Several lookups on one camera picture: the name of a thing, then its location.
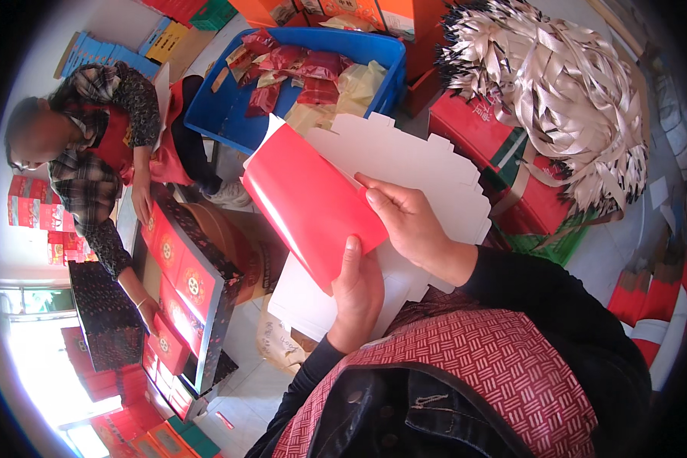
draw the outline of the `plaid shirt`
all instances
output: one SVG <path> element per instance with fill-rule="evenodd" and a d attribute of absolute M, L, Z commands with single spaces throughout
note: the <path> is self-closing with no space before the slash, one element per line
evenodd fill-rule
<path fill-rule="evenodd" d="M 121 61 L 114 66 L 84 65 L 69 78 L 80 103 L 67 104 L 63 112 L 82 130 L 85 140 L 68 145 L 49 162 L 51 187 L 74 215 L 77 233 L 86 238 L 116 279 L 129 265 L 129 254 L 122 249 L 119 235 L 108 219 L 120 196 L 122 181 L 104 160 L 86 149 L 100 144 L 109 123 L 109 104 L 118 105 L 129 114 L 130 147 L 154 145 L 160 131 L 155 87 Z M 84 103 L 99 109 L 86 109 Z"/>

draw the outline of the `left hand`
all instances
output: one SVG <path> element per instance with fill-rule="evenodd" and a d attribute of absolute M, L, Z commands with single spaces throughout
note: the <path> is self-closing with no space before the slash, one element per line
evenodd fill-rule
<path fill-rule="evenodd" d="M 369 341 L 385 299 L 382 269 L 376 253 L 361 255 L 361 242 L 351 235 L 343 253 L 341 274 L 333 281 L 338 314 L 328 341 L 341 353 L 351 353 Z"/>
<path fill-rule="evenodd" d="M 153 198 L 150 197 L 150 170 L 135 169 L 132 179 L 132 206 L 140 223 L 147 225 L 153 210 Z"/>

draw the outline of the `blue box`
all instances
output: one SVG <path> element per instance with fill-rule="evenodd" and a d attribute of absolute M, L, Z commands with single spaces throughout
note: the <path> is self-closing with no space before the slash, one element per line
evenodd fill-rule
<path fill-rule="evenodd" d="M 114 59 L 115 62 L 121 60 L 124 61 L 131 68 L 135 68 L 135 62 L 137 61 L 137 58 L 139 56 L 122 45 L 116 45 L 111 57 Z"/>
<path fill-rule="evenodd" d="M 155 29 L 153 29 L 153 31 L 148 35 L 147 39 L 142 44 L 140 50 L 138 50 L 137 53 L 141 56 L 145 56 L 150 50 L 150 48 L 152 48 L 155 41 L 158 38 L 160 38 L 160 35 L 162 35 L 163 32 L 165 32 L 165 28 L 168 27 L 170 23 L 171 19 L 163 16 L 163 18 L 160 19 L 160 22 L 158 22 L 158 25 L 155 26 Z"/>
<path fill-rule="evenodd" d="M 108 65 L 107 62 L 110 60 L 110 56 L 112 55 L 115 46 L 116 45 L 114 43 L 102 43 L 100 46 L 100 52 L 97 54 L 97 62 L 102 65 Z"/>
<path fill-rule="evenodd" d="M 79 67 L 86 64 L 93 64 L 96 61 L 101 46 L 102 42 L 96 41 L 92 37 L 84 38 L 80 48 L 81 58 L 79 59 Z"/>
<path fill-rule="evenodd" d="M 61 76 L 66 78 L 71 75 L 71 73 L 79 66 L 79 52 L 81 50 L 82 43 L 86 38 L 87 33 L 81 32 L 76 39 L 76 42 L 72 46 L 71 52 L 69 53 L 69 58 L 66 59 L 64 64 L 64 69 L 61 71 Z"/>
<path fill-rule="evenodd" d="M 184 119 L 186 127 L 247 155 L 251 155 L 259 147 L 267 132 L 266 116 L 245 117 L 252 90 L 256 85 L 248 84 L 238 89 L 237 82 L 231 75 L 221 83 L 216 92 L 211 92 L 211 85 L 221 69 L 227 66 L 226 57 L 242 44 L 242 36 L 256 30 L 245 30 L 229 43 L 209 75 L 204 78 Z M 323 27 L 276 27 L 267 29 L 267 32 L 284 45 L 299 45 L 312 50 L 341 53 L 363 65 L 376 60 L 386 68 L 387 75 L 364 117 L 368 117 L 373 111 L 385 115 L 391 113 L 404 95 L 404 44 L 399 40 L 377 34 Z M 299 87 L 292 87 L 288 81 L 284 81 L 273 113 L 284 117 L 298 94 Z"/>

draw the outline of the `round emblem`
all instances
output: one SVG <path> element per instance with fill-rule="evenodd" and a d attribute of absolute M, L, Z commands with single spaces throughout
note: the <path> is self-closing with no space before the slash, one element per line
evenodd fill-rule
<path fill-rule="evenodd" d="M 171 236 L 168 234 L 163 235 L 163 237 L 161 237 L 160 239 L 160 256 L 163 258 L 163 265 L 166 268 L 169 268 L 173 265 L 175 257 L 173 249 L 173 240 L 171 239 Z"/>
<path fill-rule="evenodd" d="M 194 296 L 198 295 L 198 281 L 191 277 L 188 279 L 188 290 L 191 291 L 191 294 Z"/>
<path fill-rule="evenodd" d="M 161 337 L 160 339 L 158 339 L 158 344 L 160 345 L 160 349 L 164 353 L 168 352 L 170 345 L 168 344 L 168 341 L 165 340 L 165 337 Z"/>
<path fill-rule="evenodd" d="M 205 294 L 201 275 L 199 275 L 195 269 L 187 268 L 184 279 L 186 281 L 186 291 L 190 296 L 189 299 L 191 299 L 191 302 L 195 305 L 201 305 Z"/>

